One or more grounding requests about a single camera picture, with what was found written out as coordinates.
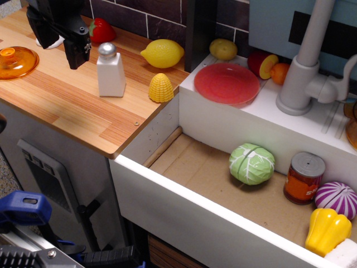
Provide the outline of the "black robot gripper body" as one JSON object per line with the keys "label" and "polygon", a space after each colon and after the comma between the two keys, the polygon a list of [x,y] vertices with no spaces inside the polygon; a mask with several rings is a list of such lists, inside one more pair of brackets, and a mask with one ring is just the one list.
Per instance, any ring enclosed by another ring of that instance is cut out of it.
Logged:
{"label": "black robot gripper body", "polygon": [[84,34],[84,1],[28,1],[27,18],[34,33]]}

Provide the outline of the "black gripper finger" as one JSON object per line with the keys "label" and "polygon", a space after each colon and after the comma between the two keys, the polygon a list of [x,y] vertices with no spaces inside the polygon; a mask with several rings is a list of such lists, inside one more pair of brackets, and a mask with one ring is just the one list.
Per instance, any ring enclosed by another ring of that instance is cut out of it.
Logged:
{"label": "black gripper finger", "polygon": [[29,24],[35,34],[36,38],[39,40],[43,49],[47,49],[55,41],[58,40],[59,34],[56,33],[42,17],[37,16],[33,13],[28,13],[27,18]]}
{"label": "black gripper finger", "polygon": [[64,48],[70,69],[78,67],[89,61],[91,40],[89,29],[86,26],[78,26],[69,31],[64,40]]}

